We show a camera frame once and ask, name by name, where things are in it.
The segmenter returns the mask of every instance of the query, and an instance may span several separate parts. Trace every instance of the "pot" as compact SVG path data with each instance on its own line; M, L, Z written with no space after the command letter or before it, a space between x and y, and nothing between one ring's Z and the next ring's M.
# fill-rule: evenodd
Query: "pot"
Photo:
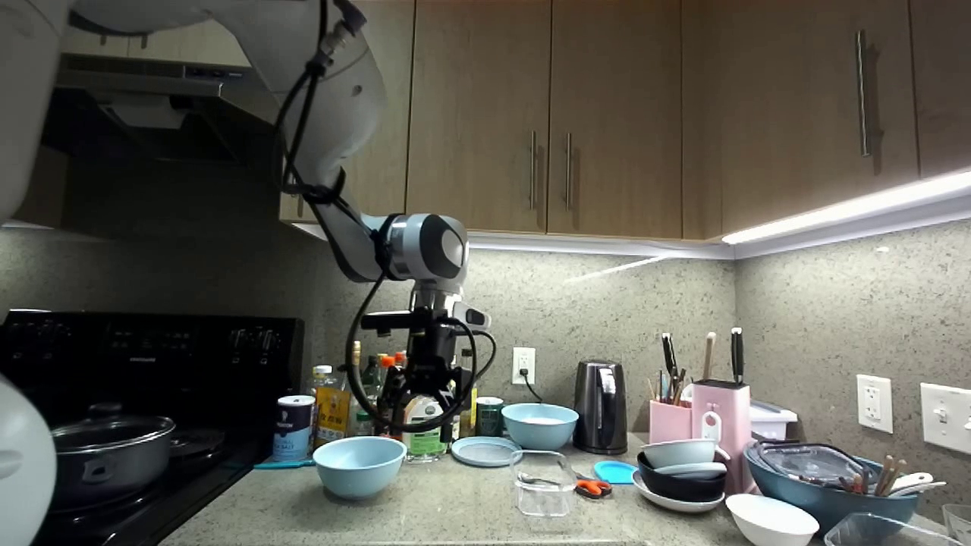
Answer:
M105 415L53 428L58 507L135 494L170 465L172 419Z

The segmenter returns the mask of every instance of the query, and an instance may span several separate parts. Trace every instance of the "black stove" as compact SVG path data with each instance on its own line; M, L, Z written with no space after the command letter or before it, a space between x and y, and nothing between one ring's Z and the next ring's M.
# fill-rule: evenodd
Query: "black stove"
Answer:
M12 310L0 375L52 428L98 409L170 415L160 481L135 494L52 507L43 542L158 542L269 454L275 398L296 390L296 318Z

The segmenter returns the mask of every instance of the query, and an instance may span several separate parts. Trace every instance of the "black kettle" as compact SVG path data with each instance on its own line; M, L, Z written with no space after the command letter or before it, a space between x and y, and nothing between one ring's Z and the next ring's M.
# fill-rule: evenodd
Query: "black kettle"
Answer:
M580 360L575 398L580 412L574 445L582 453L628 453L625 370L615 360Z

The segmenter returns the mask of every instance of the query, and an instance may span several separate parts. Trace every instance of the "pink container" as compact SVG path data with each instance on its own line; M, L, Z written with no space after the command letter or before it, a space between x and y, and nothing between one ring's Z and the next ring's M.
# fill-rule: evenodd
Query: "pink container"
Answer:
M650 400L646 443L679 443L692 441L692 406Z
M711 428L700 435L703 415L718 415L718 449L728 454L728 492L747 492L752 486L743 462L743 449L752 443L749 406L749 387L717 381L693 382L692 432L699 436L714 435Z

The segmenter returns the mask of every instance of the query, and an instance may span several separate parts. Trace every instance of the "dish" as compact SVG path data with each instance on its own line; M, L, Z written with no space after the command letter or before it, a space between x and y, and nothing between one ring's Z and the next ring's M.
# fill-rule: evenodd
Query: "dish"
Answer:
M452 443L452 458L472 469L517 465L520 449L505 436L460 436Z
M608 486L630 486L634 474L636 474L636 469L625 465L625 462L597 462L594 465L594 478L608 483Z
M641 471L634 471L634 490L641 492L641 497L671 512L711 512L726 500L726 494L717 500L675 500L675 497L656 494L650 492L650 486L643 486Z

